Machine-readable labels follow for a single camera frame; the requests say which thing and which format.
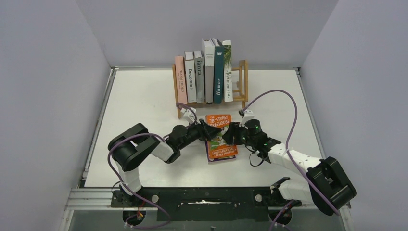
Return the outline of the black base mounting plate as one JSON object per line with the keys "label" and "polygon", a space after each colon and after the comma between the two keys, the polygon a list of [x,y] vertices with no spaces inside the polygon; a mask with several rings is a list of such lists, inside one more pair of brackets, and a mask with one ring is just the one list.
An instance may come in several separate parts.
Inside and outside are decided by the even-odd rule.
{"label": "black base mounting plate", "polygon": [[144,199],[159,205],[157,221],[269,221],[288,200],[269,187],[143,187]]}

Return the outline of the wooden book rack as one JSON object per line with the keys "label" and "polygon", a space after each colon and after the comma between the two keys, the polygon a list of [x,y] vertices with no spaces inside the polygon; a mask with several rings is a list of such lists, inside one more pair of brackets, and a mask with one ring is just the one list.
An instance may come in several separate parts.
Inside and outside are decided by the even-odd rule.
{"label": "wooden book rack", "polygon": [[[226,103],[241,103],[241,108],[244,108],[249,101],[249,91],[248,91],[248,71],[249,63],[247,60],[239,60],[238,67],[232,68],[232,72],[238,72],[238,80],[234,83],[233,86],[236,86],[237,89],[233,89],[233,101],[231,102],[222,102],[221,104],[207,104],[207,103],[188,103],[186,104],[189,107],[200,108],[200,107],[215,107],[217,105],[223,105]],[[178,97],[178,84],[177,84],[177,72],[176,66],[172,65],[172,74],[173,74],[173,83],[174,83],[174,93],[176,104],[179,102]],[[181,106],[177,107],[177,116],[178,119],[181,119],[183,113],[181,112]]]}

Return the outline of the pink Warm Chord book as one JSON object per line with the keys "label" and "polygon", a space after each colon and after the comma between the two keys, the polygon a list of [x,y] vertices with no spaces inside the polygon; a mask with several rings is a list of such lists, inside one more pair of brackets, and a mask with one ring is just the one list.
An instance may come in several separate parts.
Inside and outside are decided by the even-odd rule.
{"label": "pink Warm Chord book", "polygon": [[178,102],[186,104],[188,103],[187,90],[186,90],[186,78],[184,69],[184,57],[175,57],[175,72],[176,72],[176,88]]}

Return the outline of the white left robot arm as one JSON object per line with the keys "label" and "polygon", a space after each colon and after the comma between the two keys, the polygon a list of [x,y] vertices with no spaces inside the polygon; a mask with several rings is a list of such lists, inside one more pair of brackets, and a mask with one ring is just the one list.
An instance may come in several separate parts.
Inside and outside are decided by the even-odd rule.
{"label": "white left robot arm", "polygon": [[138,167],[148,156],[153,155],[171,164],[181,156],[183,148],[196,140],[210,141],[221,131],[221,128],[200,119],[188,126],[174,126],[169,136],[162,138],[138,123],[110,141],[108,164],[113,167],[111,161],[114,160],[118,167],[118,171],[114,172],[119,177],[120,188],[132,196],[142,189]]}

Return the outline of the grey magazine-style book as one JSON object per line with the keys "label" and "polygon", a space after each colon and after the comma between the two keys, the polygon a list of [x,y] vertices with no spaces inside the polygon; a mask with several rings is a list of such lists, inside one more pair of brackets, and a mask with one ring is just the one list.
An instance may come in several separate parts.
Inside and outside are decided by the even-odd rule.
{"label": "grey magazine-style book", "polygon": [[194,51],[194,64],[195,64],[195,76],[196,76],[196,95],[197,103],[205,102],[204,95],[204,57],[201,51]]}

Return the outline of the white booklet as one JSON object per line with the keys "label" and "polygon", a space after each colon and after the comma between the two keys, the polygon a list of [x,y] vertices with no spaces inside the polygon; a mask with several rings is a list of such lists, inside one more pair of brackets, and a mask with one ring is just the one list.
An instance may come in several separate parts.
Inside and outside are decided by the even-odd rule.
{"label": "white booklet", "polygon": [[224,47],[224,102],[233,101],[231,41],[223,40]]}

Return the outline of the purple book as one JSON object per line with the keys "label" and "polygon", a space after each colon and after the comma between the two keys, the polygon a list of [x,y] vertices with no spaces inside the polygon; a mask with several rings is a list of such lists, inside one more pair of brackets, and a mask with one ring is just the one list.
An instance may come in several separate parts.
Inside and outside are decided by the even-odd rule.
{"label": "purple book", "polygon": [[227,156],[227,157],[220,157],[220,158],[210,158],[208,145],[209,145],[209,142],[207,141],[205,143],[205,147],[206,147],[206,157],[207,157],[208,164],[224,163],[224,162],[232,161],[236,159],[235,155]]}

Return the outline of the large grey white book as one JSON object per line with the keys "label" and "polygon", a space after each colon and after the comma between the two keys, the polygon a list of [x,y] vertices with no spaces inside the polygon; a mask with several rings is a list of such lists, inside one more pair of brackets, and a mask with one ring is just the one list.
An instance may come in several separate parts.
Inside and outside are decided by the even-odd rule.
{"label": "large grey white book", "polygon": [[205,102],[207,104],[213,103],[214,90],[214,57],[215,46],[212,40],[202,40],[202,52],[204,56],[204,78],[205,78]]}

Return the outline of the teal book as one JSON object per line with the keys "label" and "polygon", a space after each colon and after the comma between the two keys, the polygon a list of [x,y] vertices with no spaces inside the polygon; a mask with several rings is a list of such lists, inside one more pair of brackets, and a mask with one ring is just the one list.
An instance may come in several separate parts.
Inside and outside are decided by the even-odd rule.
{"label": "teal book", "polygon": [[224,83],[224,46],[216,38],[212,38],[212,42],[215,46],[213,103],[221,104],[223,99],[223,83]]}

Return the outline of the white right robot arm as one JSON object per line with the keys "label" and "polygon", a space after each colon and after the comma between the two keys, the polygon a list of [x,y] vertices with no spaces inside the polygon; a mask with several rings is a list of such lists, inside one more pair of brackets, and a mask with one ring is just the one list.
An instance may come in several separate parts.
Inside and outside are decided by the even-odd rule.
{"label": "white right robot arm", "polygon": [[243,126],[237,122],[230,123],[223,139],[228,145],[251,147],[262,160],[304,178],[283,177],[272,184],[270,198],[274,204],[283,205],[288,200],[296,200],[314,204],[322,213],[331,216],[357,194],[337,159],[331,156],[321,159],[290,150],[284,143],[263,132],[257,119],[251,119]]}

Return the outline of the brown Decorate Furniture book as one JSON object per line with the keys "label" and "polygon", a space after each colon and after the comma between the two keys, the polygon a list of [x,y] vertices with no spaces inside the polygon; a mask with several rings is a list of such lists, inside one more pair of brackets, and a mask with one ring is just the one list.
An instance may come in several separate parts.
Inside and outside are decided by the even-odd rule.
{"label": "brown Decorate Furniture book", "polygon": [[194,54],[192,51],[185,52],[184,63],[185,63],[188,103],[196,103],[197,93],[196,93],[196,79],[195,79],[195,63],[194,63]]}

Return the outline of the orange Treehouse book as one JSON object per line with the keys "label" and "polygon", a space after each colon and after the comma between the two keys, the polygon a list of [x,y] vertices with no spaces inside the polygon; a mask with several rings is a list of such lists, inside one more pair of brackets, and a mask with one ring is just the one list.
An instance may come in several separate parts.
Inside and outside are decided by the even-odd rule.
{"label": "orange Treehouse book", "polygon": [[232,155],[236,156],[238,154],[237,147],[226,145],[226,142],[222,138],[222,135],[227,131],[229,124],[231,122],[231,115],[230,114],[206,115],[205,121],[207,124],[213,127],[222,129],[222,131],[216,137],[208,141],[210,158],[220,158]]}

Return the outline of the aluminium frame rail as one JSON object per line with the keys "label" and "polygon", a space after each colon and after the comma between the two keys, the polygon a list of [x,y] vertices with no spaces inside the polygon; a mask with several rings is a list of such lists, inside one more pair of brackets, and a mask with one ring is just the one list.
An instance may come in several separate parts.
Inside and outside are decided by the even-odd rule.
{"label": "aluminium frame rail", "polygon": [[102,106],[99,112],[99,116],[95,125],[94,132],[92,134],[91,143],[87,153],[87,159],[84,165],[84,169],[81,173],[79,183],[76,187],[72,188],[67,203],[64,207],[64,213],[60,226],[58,230],[68,231],[72,226],[74,221],[73,215],[75,211],[84,210],[84,211],[105,211],[110,210],[110,198],[112,196],[111,190],[106,187],[85,187],[85,182],[89,173],[89,167],[92,161],[93,153],[97,143],[98,135],[102,126],[102,121],[110,93],[113,87],[115,76],[119,67],[111,67],[110,74],[108,77],[107,85],[103,95]]}

